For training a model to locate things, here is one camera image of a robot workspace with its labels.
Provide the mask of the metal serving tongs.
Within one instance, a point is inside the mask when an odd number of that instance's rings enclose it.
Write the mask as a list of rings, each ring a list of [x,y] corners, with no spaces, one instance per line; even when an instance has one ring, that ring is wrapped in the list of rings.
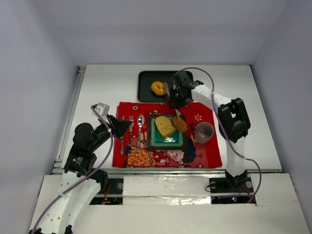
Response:
[[[165,88],[166,95],[170,98],[169,86],[168,86],[168,84],[167,84],[166,82],[163,84],[163,87]],[[178,108],[175,108],[175,112],[176,112],[176,115],[177,115],[178,117],[181,115],[181,112],[179,111]]]

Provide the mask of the glazed donut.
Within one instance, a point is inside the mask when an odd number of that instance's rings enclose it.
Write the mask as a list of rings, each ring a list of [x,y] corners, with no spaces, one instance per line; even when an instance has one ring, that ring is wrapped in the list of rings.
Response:
[[[161,81],[155,81],[151,85],[151,90],[156,94],[157,96],[163,96],[167,94],[166,86]]]

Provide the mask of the pale bread slice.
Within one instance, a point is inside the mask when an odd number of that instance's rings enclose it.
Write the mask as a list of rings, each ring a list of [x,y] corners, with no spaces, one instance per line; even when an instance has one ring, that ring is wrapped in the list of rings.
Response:
[[[181,117],[174,116],[171,120],[171,123],[176,128],[176,130],[182,133],[186,133],[188,131],[188,125]]]

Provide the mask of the brown bread slice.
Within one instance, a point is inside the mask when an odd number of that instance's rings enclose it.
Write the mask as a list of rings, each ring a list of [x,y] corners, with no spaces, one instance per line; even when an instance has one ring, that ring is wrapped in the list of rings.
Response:
[[[155,119],[156,128],[163,138],[171,136],[176,130],[171,120],[166,116],[159,116]]]

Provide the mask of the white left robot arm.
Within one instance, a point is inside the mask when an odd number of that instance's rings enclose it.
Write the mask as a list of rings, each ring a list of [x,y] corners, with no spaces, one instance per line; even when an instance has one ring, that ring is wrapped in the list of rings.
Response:
[[[89,123],[75,128],[57,196],[39,216],[31,234],[73,234],[95,195],[107,189],[107,172],[94,167],[95,151],[107,140],[123,137],[131,122],[112,115],[106,119],[99,116],[98,120],[97,128]]]

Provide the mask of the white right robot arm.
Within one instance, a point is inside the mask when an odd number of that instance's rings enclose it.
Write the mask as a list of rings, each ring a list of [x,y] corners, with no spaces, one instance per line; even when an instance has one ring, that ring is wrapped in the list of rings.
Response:
[[[226,141],[227,165],[224,177],[210,179],[208,188],[213,194],[238,193],[248,180],[245,166],[244,145],[251,127],[249,116],[240,98],[230,99],[215,92],[215,85],[208,88],[199,80],[192,81],[185,69],[176,72],[169,89],[170,107],[178,110],[191,98],[212,109],[218,121],[219,132]]]

